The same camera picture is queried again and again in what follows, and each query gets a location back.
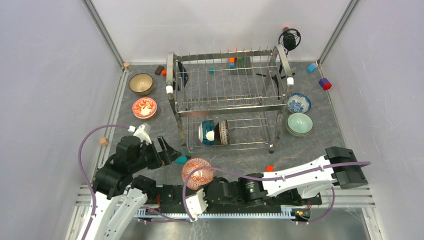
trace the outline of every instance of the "light green bowl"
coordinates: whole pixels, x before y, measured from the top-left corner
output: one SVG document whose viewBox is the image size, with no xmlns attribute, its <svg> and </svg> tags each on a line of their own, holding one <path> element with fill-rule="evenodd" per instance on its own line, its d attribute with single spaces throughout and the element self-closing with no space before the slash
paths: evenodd
<svg viewBox="0 0 424 240">
<path fill-rule="evenodd" d="M 296 136 L 303 137 L 308 135 L 314 126 L 311 118 L 304 113 L 293 113 L 285 121 L 288 131 Z"/>
</svg>

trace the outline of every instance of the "gray floor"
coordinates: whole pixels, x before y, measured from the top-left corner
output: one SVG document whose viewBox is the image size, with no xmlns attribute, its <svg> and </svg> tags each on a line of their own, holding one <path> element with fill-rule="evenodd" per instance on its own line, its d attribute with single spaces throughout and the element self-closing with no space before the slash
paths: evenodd
<svg viewBox="0 0 424 240">
<path fill-rule="evenodd" d="M 279 148 L 274 154 L 267 149 L 227 151 L 193 154 L 192 157 L 202 157 L 212 166 L 230 171 L 250 174 L 264 172 L 268 165 L 275 170 L 283 170 L 310 162 L 325 154 L 325 148 L 344 147 L 333 108 L 327 92 L 318 84 L 320 73 L 308 73 L 306 68 L 310 62 L 291 62 L 295 74 L 295 92 L 307 95 L 312 107 L 307 115 L 313 121 L 312 133 L 304 137 L 292 136 L 285 126 Z M 154 74 L 157 65 L 132 66 L 128 81 L 136 74 L 148 73 L 154 79 L 154 89 L 148 97 L 154 99 L 158 110 L 154 118 L 147 121 L 151 125 L 150 137 L 156 139 L 162 135 L 175 149 L 179 148 L 177 124 L 165 90 L 165 77 Z M 145 121 L 136 118 L 132 112 L 133 103 L 140 96 L 125 88 L 117 124 L 138 126 Z M 275 131 L 275 112 L 268 114 L 271 137 Z M 116 129 L 112 140 L 110 154 L 115 152 L 118 140 L 128 135 L 123 129 Z M 171 164 L 155 170 L 144 169 L 135 174 L 142 174 L 155 179 L 158 184 L 183 184 L 181 171 L 183 165 Z M 230 181 L 237 178 L 216 172 L 215 176 L 225 177 Z M 323 214 L 323 209 L 314 209 L 317 216 Z M 199 220 L 191 224 L 167 223 L 154 224 L 145 227 L 135 220 L 126 229 L 122 239 L 368 239 L 364 226 L 363 214 L 360 209 L 335 210 L 325 221 L 310 226 L 294 226 L 286 220 L 272 219 L 215 219 Z"/>
</svg>

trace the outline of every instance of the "metal dish rack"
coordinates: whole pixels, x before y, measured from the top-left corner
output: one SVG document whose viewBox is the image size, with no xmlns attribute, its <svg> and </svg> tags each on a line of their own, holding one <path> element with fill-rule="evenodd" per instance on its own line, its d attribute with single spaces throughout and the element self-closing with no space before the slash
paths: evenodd
<svg viewBox="0 0 424 240">
<path fill-rule="evenodd" d="M 230 68 L 229 58 L 241 61 Z M 280 68 L 286 76 L 283 79 Z M 283 46 L 182 56 L 170 52 L 166 72 L 166 93 L 185 156 L 259 148 L 269 148 L 269 153 L 274 152 L 281 137 L 283 111 L 294 87 Z M 273 139 L 269 131 L 268 111 L 277 111 Z M 197 138 L 201 122 L 214 120 L 217 124 L 224 119 L 228 120 L 230 145 L 203 145 Z"/>
</svg>

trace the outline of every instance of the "pink patterned bowl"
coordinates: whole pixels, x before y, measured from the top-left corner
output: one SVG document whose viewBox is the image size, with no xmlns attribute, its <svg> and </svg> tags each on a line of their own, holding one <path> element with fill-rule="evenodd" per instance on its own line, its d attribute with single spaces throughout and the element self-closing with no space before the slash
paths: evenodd
<svg viewBox="0 0 424 240">
<path fill-rule="evenodd" d="M 211 164 L 209 164 L 208 161 L 202 158 L 193 158 L 188 160 L 182 168 L 182 180 L 186 182 L 187 177 L 193 170 L 210 165 Z M 213 169 L 202 169 L 191 175 L 190 179 L 188 180 L 187 187 L 193 190 L 198 190 L 201 186 L 210 183 L 213 179 Z"/>
<path fill-rule="evenodd" d="M 155 100 L 150 97 L 142 97 L 134 102 L 132 105 L 132 113 L 143 120 L 151 119 L 158 109 Z"/>
</svg>

